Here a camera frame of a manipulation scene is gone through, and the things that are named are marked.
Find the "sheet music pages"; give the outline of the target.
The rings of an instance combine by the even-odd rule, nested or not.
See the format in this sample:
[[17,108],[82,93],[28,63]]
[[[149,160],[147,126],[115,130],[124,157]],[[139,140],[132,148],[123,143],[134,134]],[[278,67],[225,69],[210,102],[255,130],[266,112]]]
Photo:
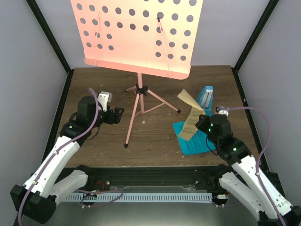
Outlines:
[[183,89],[177,96],[180,100],[191,106],[191,111],[186,119],[181,132],[178,137],[190,141],[194,134],[197,132],[196,123],[199,121],[200,115],[205,115],[204,109],[197,103],[197,101]]

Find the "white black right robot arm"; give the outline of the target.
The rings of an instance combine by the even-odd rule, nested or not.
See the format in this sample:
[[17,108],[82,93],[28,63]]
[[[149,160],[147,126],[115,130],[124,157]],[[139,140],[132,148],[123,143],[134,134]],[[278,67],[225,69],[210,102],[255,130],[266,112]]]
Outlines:
[[259,226],[298,226],[300,206],[292,205],[256,165],[246,144],[233,136],[225,114],[200,115],[196,128],[207,135],[217,154],[227,162],[209,177],[210,186],[224,188],[243,204]]

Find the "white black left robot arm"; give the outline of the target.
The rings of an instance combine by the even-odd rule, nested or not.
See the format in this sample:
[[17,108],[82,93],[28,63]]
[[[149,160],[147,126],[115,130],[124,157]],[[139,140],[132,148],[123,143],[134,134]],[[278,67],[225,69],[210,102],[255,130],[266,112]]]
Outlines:
[[124,109],[111,109],[108,105],[110,100],[111,95],[106,92],[97,97],[83,97],[36,172],[22,186],[15,185],[11,189],[19,224],[22,223],[22,216],[40,224],[48,222],[59,203],[77,190],[96,195],[96,175],[88,166],[80,165],[67,177],[60,181],[57,179],[69,159],[85,141],[92,139],[92,129],[100,128],[103,123],[120,123]]

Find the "black right frame post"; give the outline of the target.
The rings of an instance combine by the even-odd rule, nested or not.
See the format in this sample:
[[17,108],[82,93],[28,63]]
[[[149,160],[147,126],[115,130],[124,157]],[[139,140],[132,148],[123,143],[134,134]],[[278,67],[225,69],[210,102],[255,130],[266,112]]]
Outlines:
[[252,50],[255,42],[257,41],[259,35],[261,34],[263,28],[265,27],[270,16],[272,15],[274,9],[276,8],[278,2],[279,2],[279,0],[269,0],[268,1],[267,6],[265,7],[260,19],[258,20],[250,38],[248,39],[242,53],[240,54],[235,66],[234,66],[235,71],[238,72],[240,70],[240,68],[242,67],[247,56],[249,55],[250,51]]

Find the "black left frame post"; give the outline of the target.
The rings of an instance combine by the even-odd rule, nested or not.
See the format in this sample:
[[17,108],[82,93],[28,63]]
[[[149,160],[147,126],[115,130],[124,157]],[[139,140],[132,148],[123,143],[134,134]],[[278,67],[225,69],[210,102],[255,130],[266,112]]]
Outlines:
[[26,0],[28,6],[30,7],[32,13],[34,14],[37,22],[39,23],[41,29],[43,30],[49,44],[51,45],[52,49],[54,50],[57,58],[59,59],[61,65],[63,66],[64,70],[69,73],[71,71],[71,68],[61,50],[61,48],[58,45],[58,42],[56,41],[42,11],[40,10],[37,2],[35,0]]

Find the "blue metronome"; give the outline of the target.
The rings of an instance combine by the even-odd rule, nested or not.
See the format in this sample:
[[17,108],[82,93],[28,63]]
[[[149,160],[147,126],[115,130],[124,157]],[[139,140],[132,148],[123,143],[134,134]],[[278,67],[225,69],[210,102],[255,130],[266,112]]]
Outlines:
[[211,115],[213,95],[213,86],[205,86],[195,98],[196,102],[204,109],[206,115]]

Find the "clear plastic metronome cover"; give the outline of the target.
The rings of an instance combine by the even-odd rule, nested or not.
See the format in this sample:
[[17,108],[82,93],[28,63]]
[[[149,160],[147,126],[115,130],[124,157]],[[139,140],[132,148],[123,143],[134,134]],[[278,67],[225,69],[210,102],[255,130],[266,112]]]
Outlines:
[[211,101],[211,95],[212,95],[212,91],[211,90],[206,90],[204,93],[204,97],[202,100],[202,104],[204,108],[208,108],[210,101]]

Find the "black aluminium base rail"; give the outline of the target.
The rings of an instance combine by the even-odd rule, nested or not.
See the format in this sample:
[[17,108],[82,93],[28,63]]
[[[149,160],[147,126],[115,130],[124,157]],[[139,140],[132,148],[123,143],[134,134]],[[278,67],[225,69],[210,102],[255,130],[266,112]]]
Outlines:
[[228,170],[225,166],[176,167],[91,167],[88,190],[109,190],[126,186],[183,186],[197,190],[222,191],[218,176]]

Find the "teal paper strip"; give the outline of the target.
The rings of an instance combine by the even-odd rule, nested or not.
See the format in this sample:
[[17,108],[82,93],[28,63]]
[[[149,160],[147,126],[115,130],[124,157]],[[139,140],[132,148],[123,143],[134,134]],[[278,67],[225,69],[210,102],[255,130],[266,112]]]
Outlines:
[[173,124],[173,128],[183,155],[195,155],[215,150],[213,143],[208,141],[207,135],[200,130],[198,130],[189,141],[180,138],[179,134],[184,123],[185,121]]

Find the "black frame post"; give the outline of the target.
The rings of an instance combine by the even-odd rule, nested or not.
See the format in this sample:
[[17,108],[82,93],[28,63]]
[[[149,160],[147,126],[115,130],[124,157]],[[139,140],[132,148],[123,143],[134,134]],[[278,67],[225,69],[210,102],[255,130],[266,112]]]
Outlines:
[[49,44],[51,45],[52,49],[54,50],[57,58],[59,59],[61,65],[63,66],[64,70],[69,73],[71,71],[71,68],[61,50],[61,48],[58,45],[58,42],[56,41],[42,11],[40,10],[37,2],[35,0],[26,0],[28,6],[30,7],[32,13],[34,14],[37,22],[39,23],[41,29],[43,30]]
[[278,2],[279,2],[279,0],[269,0],[268,1],[267,6],[265,7],[260,19],[258,20],[250,38],[248,39],[242,53],[240,54],[235,66],[234,66],[235,71],[238,72],[240,70],[240,68],[242,67],[247,56],[249,55],[250,51],[252,50],[255,42],[257,41],[259,35],[261,34],[263,28],[265,27],[270,16],[272,15],[274,9],[276,8]]

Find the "pink music stand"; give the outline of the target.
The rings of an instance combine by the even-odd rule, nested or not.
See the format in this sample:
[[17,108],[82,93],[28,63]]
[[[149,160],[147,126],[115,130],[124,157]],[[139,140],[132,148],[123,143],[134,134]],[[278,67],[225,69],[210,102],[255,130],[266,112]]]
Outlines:
[[73,0],[85,63],[137,74],[132,116],[146,113],[142,75],[184,80],[201,0]]

